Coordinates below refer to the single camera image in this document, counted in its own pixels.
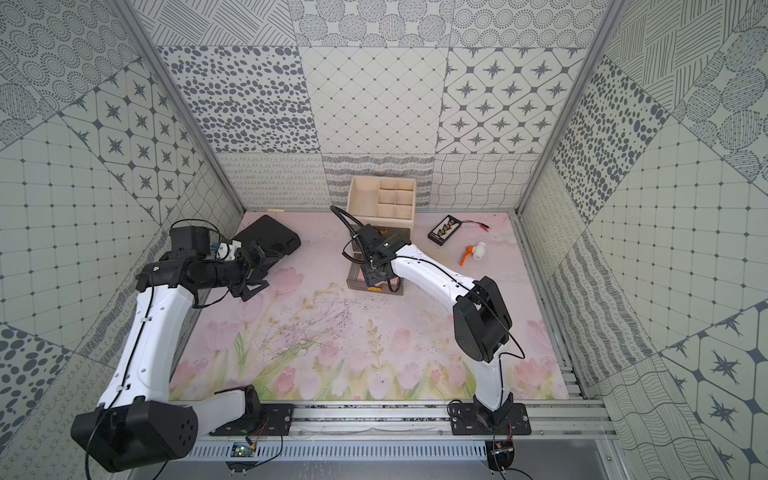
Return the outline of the translucent drawer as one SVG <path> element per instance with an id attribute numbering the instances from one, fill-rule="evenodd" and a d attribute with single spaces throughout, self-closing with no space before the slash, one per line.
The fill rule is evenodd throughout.
<path id="1" fill-rule="evenodd" d="M 346 285 L 348 289 L 353 291 L 366 291 L 384 295 L 402 296 L 405 291 L 405 287 L 400 284 L 399 279 L 384 280 L 376 283 L 374 286 L 368 286 L 362 272 L 362 267 L 355 263 L 350 265 Z"/>

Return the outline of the beige drawer organizer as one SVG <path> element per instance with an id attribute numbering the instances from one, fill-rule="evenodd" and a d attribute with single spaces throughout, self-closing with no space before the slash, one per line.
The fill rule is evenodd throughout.
<path id="1" fill-rule="evenodd" d="M 411 178 L 353 176 L 346 211 L 364 224 L 413 230 L 416 186 Z"/>

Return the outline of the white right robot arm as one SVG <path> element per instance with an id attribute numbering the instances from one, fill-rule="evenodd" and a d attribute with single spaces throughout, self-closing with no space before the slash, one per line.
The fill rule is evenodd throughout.
<path id="1" fill-rule="evenodd" d="M 342 255 L 360 267 L 366 286 L 380 283 L 394 291 L 393 281 L 413 283 L 452 314 L 454 339 L 469 359 L 475 379 L 473 403 L 478 420 L 496 427 L 511 412 L 513 394 L 505 384 L 504 356 L 524 360 L 523 348 L 511 333 L 512 318 L 497 283 L 488 276 L 479 280 L 455 272 L 430 258 L 414 243 L 398 235 L 388 238 L 372 225 L 332 206 L 330 211 L 351 234 L 358 258 Z"/>

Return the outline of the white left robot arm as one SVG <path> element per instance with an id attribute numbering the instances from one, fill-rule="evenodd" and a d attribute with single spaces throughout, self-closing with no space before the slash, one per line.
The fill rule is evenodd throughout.
<path id="1" fill-rule="evenodd" d="M 94 411 L 76 416 L 71 437 L 110 473 L 185 457 L 196 441 L 222 429 L 246 434 L 260 422 L 252 386 L 225 389 L 203 401 L 170 399 L 174 353 L 182 323 L 198 308 L 200 290 L 224 288 L 243 301 L 266 288 L 253 283 L 267 256 L 257 244 L 224 259 L 176 250 L 147 264 L 137 277 L 136 311 L 115 374 Z"/>

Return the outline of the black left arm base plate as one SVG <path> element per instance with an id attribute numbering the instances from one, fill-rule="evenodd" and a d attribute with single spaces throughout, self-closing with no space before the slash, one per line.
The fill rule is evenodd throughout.
<path id="1" fill-rule="evenodd" d="M 291 403 L 267 403 L 257 407 L 246 406 L 238 419 L 210 432 L 211 436 L 252 437 L 287 436 L 292 423 L 295 405 Z"/>

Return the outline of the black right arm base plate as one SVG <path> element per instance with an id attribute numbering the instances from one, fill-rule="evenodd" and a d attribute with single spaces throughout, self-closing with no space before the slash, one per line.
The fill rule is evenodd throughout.
<path id="1" fill-rule="evenodd" d="M 450 402 L 446 410 L 454 436 L 495 434 L 510 437 L 532 433 L 529 415 L 522 403 L 507 402 L 500 410 L 487 413 L 482 405 Z"/>

